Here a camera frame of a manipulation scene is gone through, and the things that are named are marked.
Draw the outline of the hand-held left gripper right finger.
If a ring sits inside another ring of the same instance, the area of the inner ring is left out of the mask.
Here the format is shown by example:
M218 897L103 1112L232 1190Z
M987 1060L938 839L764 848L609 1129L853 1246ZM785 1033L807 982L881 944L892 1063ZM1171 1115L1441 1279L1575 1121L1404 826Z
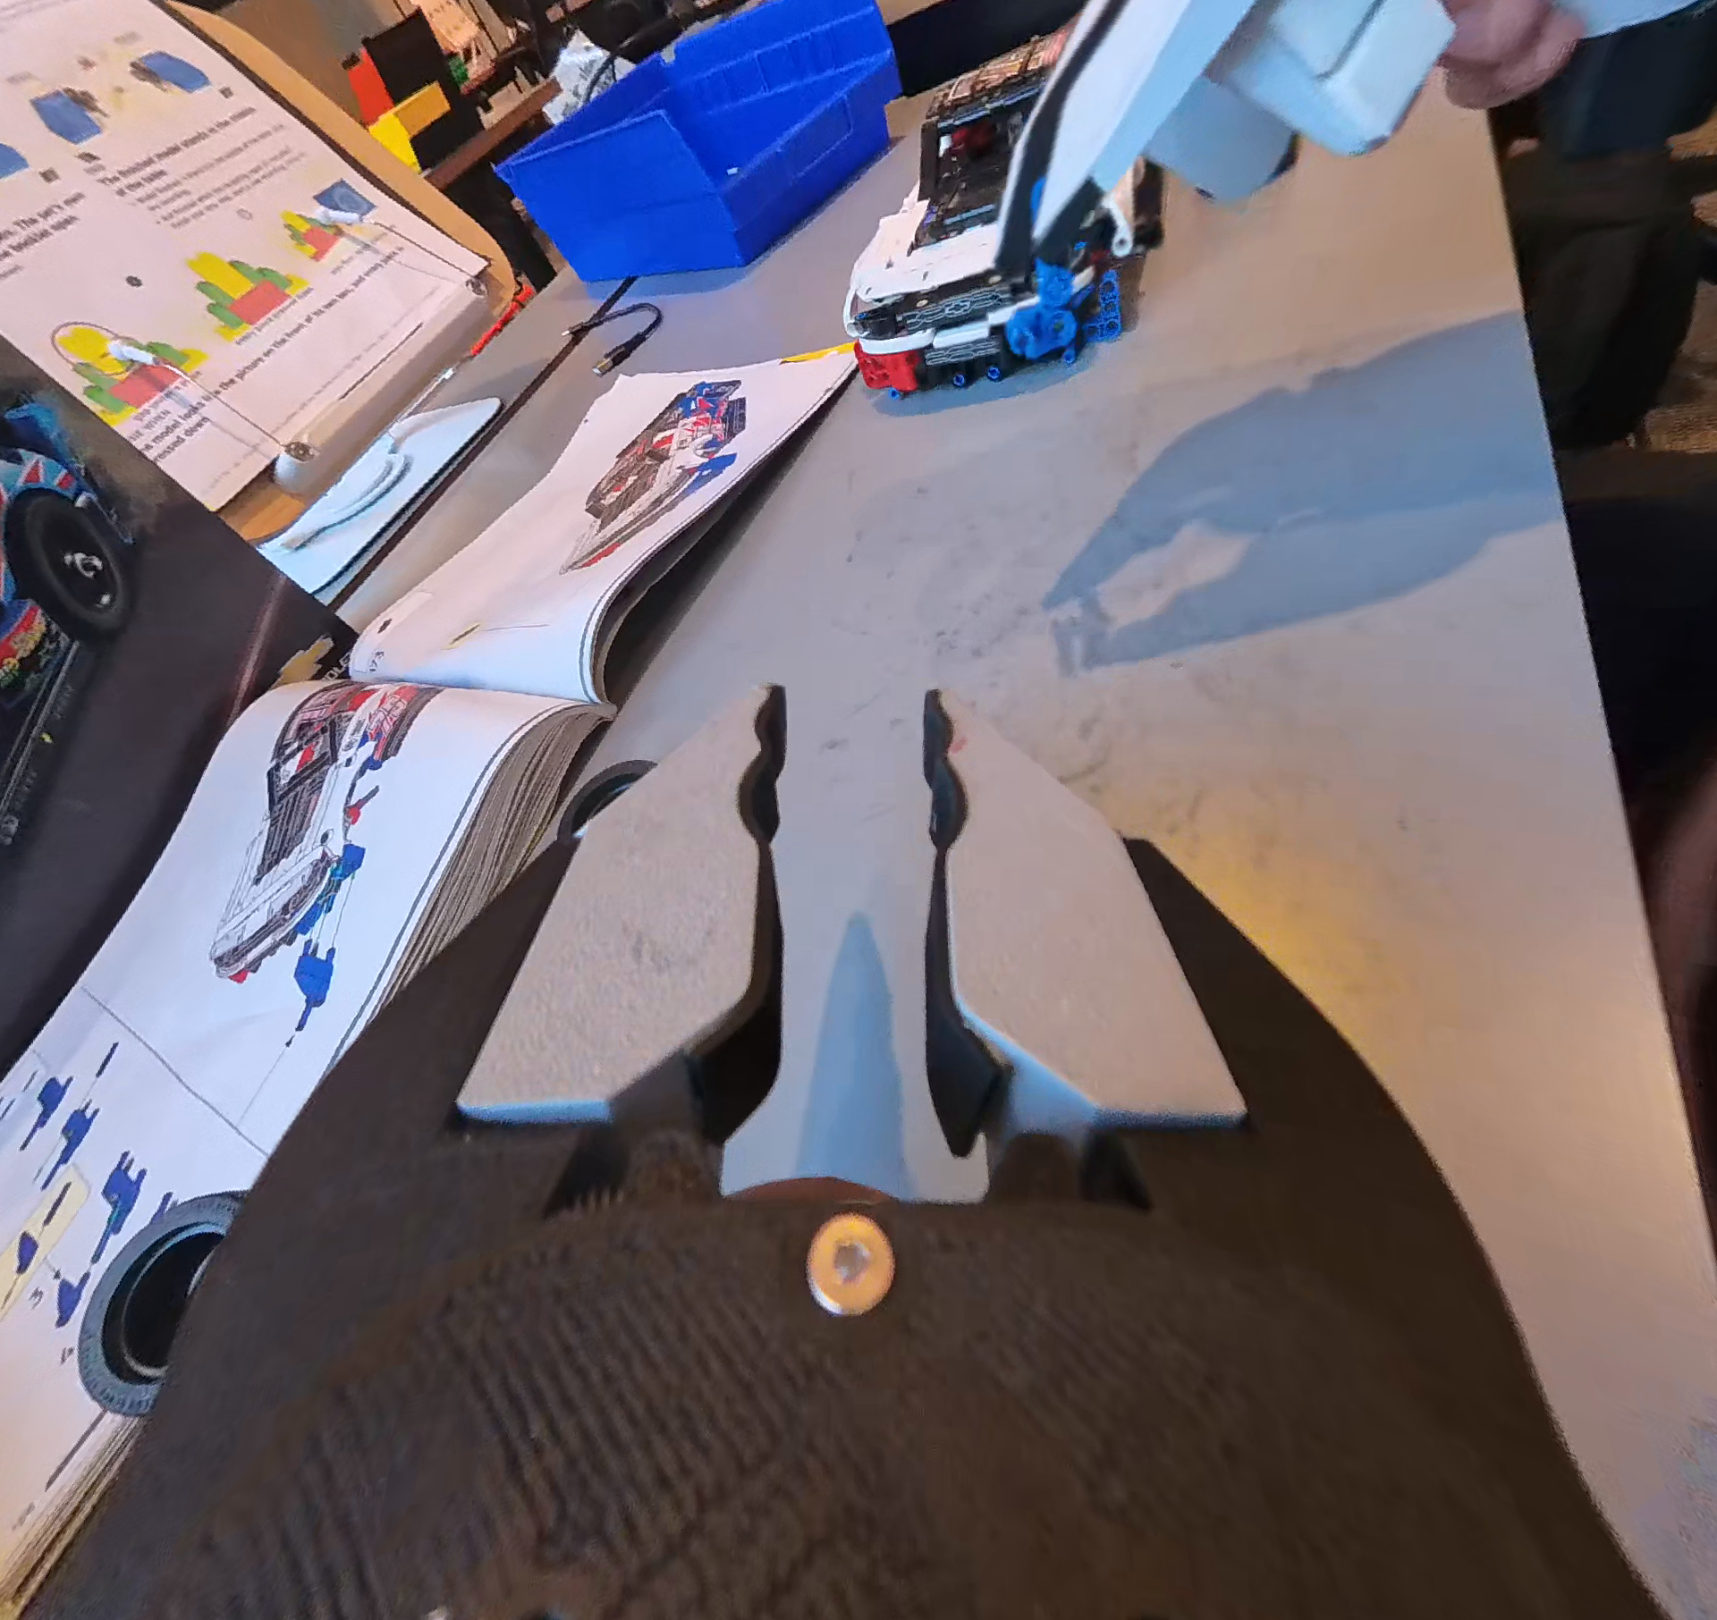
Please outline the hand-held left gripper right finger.
M925 1068L948 1150L1234 1129L1248 1103L1125 839L969 702L921 710Z

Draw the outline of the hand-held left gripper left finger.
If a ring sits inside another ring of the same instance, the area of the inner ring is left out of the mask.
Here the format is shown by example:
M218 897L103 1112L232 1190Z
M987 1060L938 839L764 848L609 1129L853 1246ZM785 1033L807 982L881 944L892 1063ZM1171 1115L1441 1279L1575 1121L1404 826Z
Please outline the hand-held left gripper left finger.
M726 1142L779 1068L785 687L742 691L603 808L476 1052L483 1125L623 1125Z

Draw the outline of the white brick model car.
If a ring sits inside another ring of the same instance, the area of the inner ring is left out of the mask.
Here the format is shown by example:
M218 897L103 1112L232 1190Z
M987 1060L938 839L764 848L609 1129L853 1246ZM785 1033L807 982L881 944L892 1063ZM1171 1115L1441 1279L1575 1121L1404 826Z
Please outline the white brick model car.
M877 224L847 284L842 321L870 390L902 398L965 388L1005 382L1025 365L1001 327L1034 301L1034 262L1001 271L999 197L1071 29L1066 21L933 89L919 126L917 184ZM1057 264L1084 287L1075 359L1084 345L1122 334L1120 264L1162 243L1162 201L1162 171L1135 162L1082 218L1068 259Z

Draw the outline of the grey desk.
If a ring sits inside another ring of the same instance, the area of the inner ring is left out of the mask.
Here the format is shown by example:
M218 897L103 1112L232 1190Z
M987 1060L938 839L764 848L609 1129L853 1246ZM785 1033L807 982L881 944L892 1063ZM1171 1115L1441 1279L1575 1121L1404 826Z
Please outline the grey desk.
M785 1061L723 1187L968 1199L921 1068L921 702L1146 838L1444 1169L1567 1438L1712 1615L1712 1235L1480 120L1240 207L1138 321L975 400L852 386L633 613L590 765L786 691Z

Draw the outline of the person's right hand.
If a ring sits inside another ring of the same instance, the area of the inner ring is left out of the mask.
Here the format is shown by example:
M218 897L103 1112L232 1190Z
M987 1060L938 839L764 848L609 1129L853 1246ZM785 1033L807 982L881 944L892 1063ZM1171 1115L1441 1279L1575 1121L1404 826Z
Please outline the person's right hand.
M1439 0L1454 35L1441 52L1450 106L1491 110L1525 100L1568 62L1583 23L1557 0Z

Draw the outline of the black toy tyre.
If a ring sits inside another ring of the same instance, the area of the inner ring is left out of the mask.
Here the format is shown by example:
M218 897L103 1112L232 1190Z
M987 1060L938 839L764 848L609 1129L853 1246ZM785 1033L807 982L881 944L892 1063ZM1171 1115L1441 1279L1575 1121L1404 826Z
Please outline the black toy tyre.
M563 804L553 831L556 841L574 848L581 841L587 824L652 771L652 758L625 758L623 764L612 764L600 773L592 773L578 785L578 788L568 794L567 803Z
M107 1265L76 1339L79 1379L102 1412L143 1418L155 1408L189 1299L246 1199L226 1190L173 1202Z

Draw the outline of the open instruction booklet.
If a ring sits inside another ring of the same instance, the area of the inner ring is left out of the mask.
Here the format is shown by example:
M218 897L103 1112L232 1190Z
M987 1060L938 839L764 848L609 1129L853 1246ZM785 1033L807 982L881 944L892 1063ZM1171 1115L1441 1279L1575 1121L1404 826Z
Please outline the open instruction booklet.
M853 345L637 373L556 464L223 735L107 942L5 1073L2 1552L21 1615L142 1418L83 1391L102 1273L248 1191L361 1030L509 878L612 720L625 613L853 376Z

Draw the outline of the blue plastic bin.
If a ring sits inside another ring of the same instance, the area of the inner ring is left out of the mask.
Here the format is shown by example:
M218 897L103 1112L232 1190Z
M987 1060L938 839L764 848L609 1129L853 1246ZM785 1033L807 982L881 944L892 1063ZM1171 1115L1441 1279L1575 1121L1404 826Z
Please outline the blue plastic bin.
M684 35L497 176L581 280L741 267L891 146L877 0L764 0Z

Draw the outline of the black toy car box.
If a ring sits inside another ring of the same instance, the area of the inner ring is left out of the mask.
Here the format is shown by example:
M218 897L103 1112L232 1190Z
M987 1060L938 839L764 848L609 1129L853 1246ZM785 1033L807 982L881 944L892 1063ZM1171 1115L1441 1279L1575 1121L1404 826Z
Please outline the black toy car box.
M5 341L5 1072L137 896L236 716L352 643Z

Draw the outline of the white round stand base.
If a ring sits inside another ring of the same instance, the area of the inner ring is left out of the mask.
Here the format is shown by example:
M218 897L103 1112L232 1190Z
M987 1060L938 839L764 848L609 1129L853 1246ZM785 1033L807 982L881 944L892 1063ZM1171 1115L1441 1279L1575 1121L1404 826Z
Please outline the white round stand base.
M363 558L442 470L500 414L500 398L422 408L398 418L346 472L258 553L298 584L329 584Z

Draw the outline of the curved wooden display board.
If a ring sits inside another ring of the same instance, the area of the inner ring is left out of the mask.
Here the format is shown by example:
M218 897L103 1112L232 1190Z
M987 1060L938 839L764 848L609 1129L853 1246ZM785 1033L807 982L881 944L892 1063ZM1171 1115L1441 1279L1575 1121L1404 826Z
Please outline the curved wooden display board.
M313 496L319 496L363 450L367 439L402 414L419 408L442 384L446 367L468 360L471 339L503 317L513 301L518 280L497 241L476 219L371 138L356 116L331 97L316 79L306 76L265 38L248 32L246 21L263 14L263 0L242 0L232 14L210 14L180 0L167 0L164 7L218 46L223 54L240 65L254 83L269 88L334 150L349 157L363 177L483 264L482 296L470 293L470 305L455 309L449 325L423 332L417 341L384 359L375 374L356 384L354 400L338 403L316 418L310 434L308 472L295 478L295 487L290 486L287 476L265 472L218 508L248 543L258 546L283 531Z

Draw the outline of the thin metal rod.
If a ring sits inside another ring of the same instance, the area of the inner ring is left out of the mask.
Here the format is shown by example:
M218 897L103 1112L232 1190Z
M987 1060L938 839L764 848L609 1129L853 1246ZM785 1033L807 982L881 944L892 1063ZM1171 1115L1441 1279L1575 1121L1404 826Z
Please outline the thin metal rod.
M367 219L352 207L316 207L316 218L352 237L361 255L379 259L384 266L396 266L406 274L440 284L455 284L476 296L483 293L482 262L470 271L428 244L428 241L419 241L387 219Z

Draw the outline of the yellow box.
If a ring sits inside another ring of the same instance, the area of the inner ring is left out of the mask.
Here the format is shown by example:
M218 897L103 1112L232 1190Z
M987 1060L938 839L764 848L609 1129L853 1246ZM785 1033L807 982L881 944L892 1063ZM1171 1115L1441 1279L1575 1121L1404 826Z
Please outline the yellow box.
M384 146L406 168L426 171L430 165L430 140L426 134L450 116L450 104L437 83L422 84L396 106L378 110L365 122L367 134Z

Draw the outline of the printed paper sheet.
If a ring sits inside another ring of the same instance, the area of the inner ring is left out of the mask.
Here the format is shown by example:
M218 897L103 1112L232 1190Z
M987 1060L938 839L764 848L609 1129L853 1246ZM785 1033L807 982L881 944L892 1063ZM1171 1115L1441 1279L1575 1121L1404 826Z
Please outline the printed paper sheet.
M432 228L158 0L2 0L2 330L219 508L470 293L316 207Z

